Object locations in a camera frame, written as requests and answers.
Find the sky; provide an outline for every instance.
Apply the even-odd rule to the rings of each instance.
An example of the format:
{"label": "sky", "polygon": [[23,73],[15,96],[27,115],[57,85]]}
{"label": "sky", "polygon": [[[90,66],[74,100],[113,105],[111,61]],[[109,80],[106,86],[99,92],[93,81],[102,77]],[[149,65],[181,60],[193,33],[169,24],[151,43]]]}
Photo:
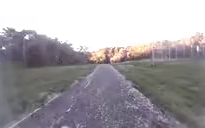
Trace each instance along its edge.
{"label": "sky", "polygon": [[32,29],[90,50],[205,34],[205,0],[0,0],[0,30]]}

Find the white sky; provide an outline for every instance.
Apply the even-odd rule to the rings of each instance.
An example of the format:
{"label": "white sky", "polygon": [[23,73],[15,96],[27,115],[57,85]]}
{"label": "white sky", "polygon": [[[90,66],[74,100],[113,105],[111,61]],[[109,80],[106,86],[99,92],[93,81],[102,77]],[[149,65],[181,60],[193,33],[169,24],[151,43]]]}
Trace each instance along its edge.
{"label": "white sky", "polygon": [[0,29],[33,29],[91,50],[205,34],[205,0],[0,0]]}

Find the pole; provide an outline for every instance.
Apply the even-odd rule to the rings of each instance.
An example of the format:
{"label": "pole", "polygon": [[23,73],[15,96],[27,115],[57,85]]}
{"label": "pole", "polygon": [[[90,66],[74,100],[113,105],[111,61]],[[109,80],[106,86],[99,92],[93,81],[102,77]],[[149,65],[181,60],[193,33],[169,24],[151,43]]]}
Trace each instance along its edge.
{"label": "pole", "polygon": [[154,66],[154,48],[153,48],[153,43],[152,43],[152,55],[151,55],[151,66]]}
{"label": "pole", "polygon": [[25,41],[25,38],[23,38],[23,63],[26,66],[26,41]]}
{"label": "pole", "polygon": [[171,45],[171,43],[169,43],[169,47],[168,47],[168,51],[169,51],[169,60],[170,60],[170,45]]}
{"label": "pole", "polygon": [[175,59],[177,59],[177,45],[175,46]]}

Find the lawn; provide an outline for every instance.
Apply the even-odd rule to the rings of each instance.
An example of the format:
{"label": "lawn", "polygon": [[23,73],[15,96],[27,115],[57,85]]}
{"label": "lawn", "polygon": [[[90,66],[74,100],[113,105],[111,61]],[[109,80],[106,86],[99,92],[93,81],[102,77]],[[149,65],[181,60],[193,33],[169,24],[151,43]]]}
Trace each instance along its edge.
{"label": "lawn", "polygon": [[49,96],[65,91],[75,80],[90,74],[94,67],[0,65],[0,124],[41,106]]}
{"label": "lawn", "polygon": [[153,103],[190,128],[205,128],[205,59],[115,64]]}

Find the road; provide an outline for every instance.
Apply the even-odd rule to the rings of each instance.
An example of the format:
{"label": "road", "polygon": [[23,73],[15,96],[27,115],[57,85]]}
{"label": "road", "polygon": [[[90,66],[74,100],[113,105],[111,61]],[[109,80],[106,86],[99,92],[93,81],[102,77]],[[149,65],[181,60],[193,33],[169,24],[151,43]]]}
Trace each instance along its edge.
{"label": "road", "polygon": [[178,128],[111,65],[99,65],[14,128]]}

